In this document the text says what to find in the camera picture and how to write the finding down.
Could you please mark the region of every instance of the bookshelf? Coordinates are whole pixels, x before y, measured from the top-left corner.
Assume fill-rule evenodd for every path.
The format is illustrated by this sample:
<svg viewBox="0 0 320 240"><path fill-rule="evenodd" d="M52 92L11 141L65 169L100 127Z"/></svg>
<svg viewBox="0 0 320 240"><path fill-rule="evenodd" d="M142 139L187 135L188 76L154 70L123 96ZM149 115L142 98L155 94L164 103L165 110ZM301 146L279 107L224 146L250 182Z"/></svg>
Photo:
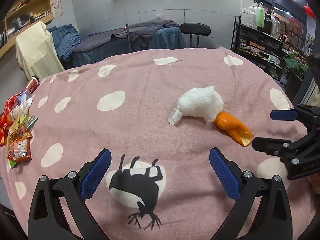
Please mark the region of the bookshelf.
<svg viewBox="0 0 320 240"><path fill-rule="evenodd" d="M35 22L32 22L29 18L31 13L33 15L40 15L39 18L35 18ZM21 19L22 26L19 29L15 29L14 32L11 32L12 23L18 18ZM53 14L50 0L16 0L5 18L0 20L0 33L4 33L7 40L7 43L2 47L0 43L0 58L15 45L16 38L20 33L24 32L38 21L48 23L51 20L53 20Z"/></svg>

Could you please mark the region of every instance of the orange peel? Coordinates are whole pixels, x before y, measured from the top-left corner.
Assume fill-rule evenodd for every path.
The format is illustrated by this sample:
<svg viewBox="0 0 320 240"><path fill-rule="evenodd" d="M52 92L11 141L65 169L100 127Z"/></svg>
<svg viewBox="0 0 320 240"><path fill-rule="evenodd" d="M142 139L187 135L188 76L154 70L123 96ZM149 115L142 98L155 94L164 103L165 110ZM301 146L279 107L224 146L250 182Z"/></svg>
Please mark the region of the orange peel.
<svg viewBox="0 0 320 240"><path fill-rule="evenodd" d="M217 114L213 123L220 129L225 130L233 140L244 147L248 146L253 139L252 132L242 122L225 111Z"/></svg>

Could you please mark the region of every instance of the dark brown bottle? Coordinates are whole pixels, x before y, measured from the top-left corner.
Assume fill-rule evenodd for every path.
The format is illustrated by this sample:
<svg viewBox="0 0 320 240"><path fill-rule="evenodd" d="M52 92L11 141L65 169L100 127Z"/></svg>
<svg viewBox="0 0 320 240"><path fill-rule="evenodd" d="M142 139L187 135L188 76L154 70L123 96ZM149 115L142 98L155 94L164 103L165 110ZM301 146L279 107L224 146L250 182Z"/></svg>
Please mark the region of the dark brown bottle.
<svg viewBox="0 0 320 240"><path fill-rule="evenodd" d="M263 26L263 32L266 34L271 35L272 31L272 21L271 21L271 15L266 14L264 19L264 26Z"/></svg>

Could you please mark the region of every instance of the potted plant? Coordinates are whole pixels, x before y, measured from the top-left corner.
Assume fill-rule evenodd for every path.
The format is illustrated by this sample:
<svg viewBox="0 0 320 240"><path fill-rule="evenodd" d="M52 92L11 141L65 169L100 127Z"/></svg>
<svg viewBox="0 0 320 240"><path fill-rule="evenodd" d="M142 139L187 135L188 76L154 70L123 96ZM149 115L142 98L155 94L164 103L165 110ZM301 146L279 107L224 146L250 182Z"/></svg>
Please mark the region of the potted plant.
<svg viewBox="0 0 320 240"><path fill-rule="evenodd" d="M302 84L304 75L308 69L308 64L298 57L297 52L293 52L287 58L284 58L284 61L286 71L289 75L285 87L285 93L290 101L293 101Z"/></svg>

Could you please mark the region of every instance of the white jar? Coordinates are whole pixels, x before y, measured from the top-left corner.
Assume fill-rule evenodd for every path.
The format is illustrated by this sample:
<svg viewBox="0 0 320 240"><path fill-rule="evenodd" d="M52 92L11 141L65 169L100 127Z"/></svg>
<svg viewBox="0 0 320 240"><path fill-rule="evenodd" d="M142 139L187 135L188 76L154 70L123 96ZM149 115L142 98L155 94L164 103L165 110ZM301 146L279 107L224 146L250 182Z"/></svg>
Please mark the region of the white jar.
<svg viewBox="0 0 320 240"><path fill-rule="evenodd" d="M242 8L241 11L241 24L247 25L249 22L251 11L247 8Z"/></svg>

